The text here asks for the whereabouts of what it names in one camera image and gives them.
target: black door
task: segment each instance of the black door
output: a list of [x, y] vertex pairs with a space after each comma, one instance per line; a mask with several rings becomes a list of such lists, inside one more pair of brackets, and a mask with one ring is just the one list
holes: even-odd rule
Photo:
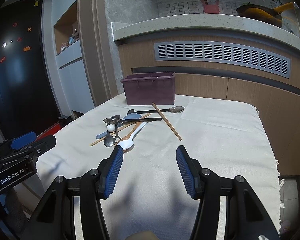
[[42, 0], [0, 9], [0, 129], [6, 139], [39, 135], [60, 116], [43, 57], [41, 12]]

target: open shelf niche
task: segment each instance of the open shelf niche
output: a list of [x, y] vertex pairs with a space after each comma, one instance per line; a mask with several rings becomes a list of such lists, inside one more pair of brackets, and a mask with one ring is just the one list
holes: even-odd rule
[[70, 6], [70, 8], [61, 16], [61, 18], [57, 21], [53, 28], [58, 55], [61, 52], [62, 43], [67, 43], [72, 33], [76, 33], [76, 31], [79, 31], [77, 18], [77, 1], [75, 1]]

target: black ladle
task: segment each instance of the black ladle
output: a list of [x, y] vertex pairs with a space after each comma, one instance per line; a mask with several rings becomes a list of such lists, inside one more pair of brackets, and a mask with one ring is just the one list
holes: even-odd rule
[[[162, 109], [160, 110], [160, 112], [170, 112], [170, 113], [180, 113], [181, 111], [183, 111], [185, 108], [183, 106], [173, 106], [170, 107], [169, 109]], [[137, 113], [137, 114], [154, 114], [157, 113], [157, 110], [146, 110], [146, 111], [134, 111], [134, 109], [130, 109], [127, 112], [128, 114], [132, 114], [132, 113]]]
[[120, 118], [106, 118], [103, 120], [107, 124], [114, 124], [116, 125], [119, 122], [149, 122], [149, 121], [162, 121], [161, 117], [156, 118], [137, 118], [137, 119], [120, 119]]

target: tile floor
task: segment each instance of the tile floor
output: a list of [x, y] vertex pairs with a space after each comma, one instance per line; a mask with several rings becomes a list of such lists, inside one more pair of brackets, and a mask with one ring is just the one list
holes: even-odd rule
[[285, 208], [280, 208], [281, 233], [298, 226], [299, 198], [296, 179], [285, 179], [280, 189], [280, 200]]

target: frying pan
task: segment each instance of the frying pan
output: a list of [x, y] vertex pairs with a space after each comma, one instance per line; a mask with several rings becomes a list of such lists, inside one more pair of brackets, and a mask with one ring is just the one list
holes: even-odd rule
[[294, 2], [286, 3], [276, 8], [268, 8], [257, 4], [245, 4], [237, 8], [237, 13], [238, 16], [255, 19], [281, 28], [282, 16], [280, 14], [283, 11], [293, 9], [295, 6]]

